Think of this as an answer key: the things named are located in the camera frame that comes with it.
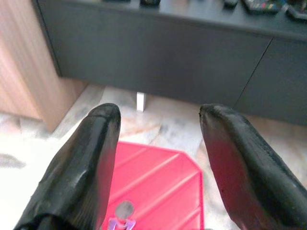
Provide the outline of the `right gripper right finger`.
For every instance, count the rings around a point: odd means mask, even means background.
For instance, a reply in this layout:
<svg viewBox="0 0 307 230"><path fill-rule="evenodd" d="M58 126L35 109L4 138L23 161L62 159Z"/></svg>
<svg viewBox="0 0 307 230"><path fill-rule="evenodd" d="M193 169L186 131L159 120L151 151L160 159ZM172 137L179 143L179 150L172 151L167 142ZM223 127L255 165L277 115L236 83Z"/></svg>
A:
<svg viewBox="0 0 307 230"><path fill-rule="evenodd" d="M307 189L240 113L203 104L200 127L222 202L241 230L307 230Z"/></svg>

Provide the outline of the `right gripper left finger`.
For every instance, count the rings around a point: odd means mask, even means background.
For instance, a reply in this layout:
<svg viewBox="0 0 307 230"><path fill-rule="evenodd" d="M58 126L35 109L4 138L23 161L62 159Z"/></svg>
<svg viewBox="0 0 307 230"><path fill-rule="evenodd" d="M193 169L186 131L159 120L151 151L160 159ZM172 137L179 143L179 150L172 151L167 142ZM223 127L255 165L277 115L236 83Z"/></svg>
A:
<svg viewBox="0 0 307 230"><path fill-rule="evenodd" d="M120 133L113 103L92 109L51 160L13 230L98 230Z"/></svg>

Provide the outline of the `red plastic stool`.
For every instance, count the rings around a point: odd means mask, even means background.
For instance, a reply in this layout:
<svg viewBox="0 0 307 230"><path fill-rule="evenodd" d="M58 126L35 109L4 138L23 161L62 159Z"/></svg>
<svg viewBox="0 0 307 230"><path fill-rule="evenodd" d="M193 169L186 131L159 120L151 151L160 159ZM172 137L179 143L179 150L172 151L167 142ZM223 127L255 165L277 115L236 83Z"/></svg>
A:
<svg viewBox="0 0 307 230"><path fill-rule="evenodd" d="M104 221L107 230L117 205L130 201L132 230L204 230L203 173L186 153L119 142Z"/></svg>

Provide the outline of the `white console leg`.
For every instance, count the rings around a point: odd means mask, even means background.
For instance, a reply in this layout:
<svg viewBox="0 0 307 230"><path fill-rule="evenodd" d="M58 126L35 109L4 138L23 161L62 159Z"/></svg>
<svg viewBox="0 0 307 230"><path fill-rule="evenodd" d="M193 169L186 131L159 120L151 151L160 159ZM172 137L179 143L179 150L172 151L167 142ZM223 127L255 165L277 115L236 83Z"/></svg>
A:
<svg viewBox="0 0 307 230"><path fill-rule="evenodd" d="M137 92L136 98L136 109L139 112L143 112L145 110L146 104L146 94L143 92Z"/></svg>

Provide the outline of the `light wooden cabinet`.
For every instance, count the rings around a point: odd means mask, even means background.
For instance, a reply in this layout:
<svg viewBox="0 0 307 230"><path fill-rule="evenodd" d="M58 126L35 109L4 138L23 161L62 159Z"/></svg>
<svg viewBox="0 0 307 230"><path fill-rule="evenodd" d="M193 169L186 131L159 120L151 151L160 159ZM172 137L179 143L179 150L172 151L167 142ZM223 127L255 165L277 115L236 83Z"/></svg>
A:
<svg viewBox="0 0 307 230"><path fill-rule="evenodd" d="M0 0L0 112L54 131L86 85L58 76L31 0Z"/></svg>

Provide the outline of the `black low console cabinet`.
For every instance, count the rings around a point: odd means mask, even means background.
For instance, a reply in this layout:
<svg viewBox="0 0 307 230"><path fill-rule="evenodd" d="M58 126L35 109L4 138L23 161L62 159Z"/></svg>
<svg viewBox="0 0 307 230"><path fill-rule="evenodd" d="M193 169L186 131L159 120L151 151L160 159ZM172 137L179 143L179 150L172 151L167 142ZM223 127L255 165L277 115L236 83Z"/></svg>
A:
<svg viewBox="0 0 307 230"><path fill-rule="evenodd" d="M61 77L307 125L307 22L242 0L32 0Z"/></svg>

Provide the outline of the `black remote coloured buttons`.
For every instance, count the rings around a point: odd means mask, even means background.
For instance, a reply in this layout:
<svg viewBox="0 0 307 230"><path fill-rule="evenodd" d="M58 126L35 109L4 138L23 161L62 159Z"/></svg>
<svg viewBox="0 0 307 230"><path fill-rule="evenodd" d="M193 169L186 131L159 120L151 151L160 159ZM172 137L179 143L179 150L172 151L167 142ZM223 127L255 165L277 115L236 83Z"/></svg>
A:
<svg viewBox="0 0 307 230"><path fill-rule="evenodd" d="M242 2L250 14L275 15L283 7L279 0L242 0Z"/></svg>

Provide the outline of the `keys with purple keychain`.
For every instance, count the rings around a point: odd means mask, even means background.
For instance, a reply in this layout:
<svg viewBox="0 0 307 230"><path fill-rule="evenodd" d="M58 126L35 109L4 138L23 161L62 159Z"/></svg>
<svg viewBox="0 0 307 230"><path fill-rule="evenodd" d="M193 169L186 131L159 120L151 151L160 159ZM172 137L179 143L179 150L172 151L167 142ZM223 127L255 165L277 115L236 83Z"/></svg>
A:
<svg viewBox="0 0 307 230"><path fill-rule="evenodd" d="M123 201L117 205L115 216L109 219L107 230L132 230L136 220L130 219L134 213L134 205L130 201Z"/></svg>

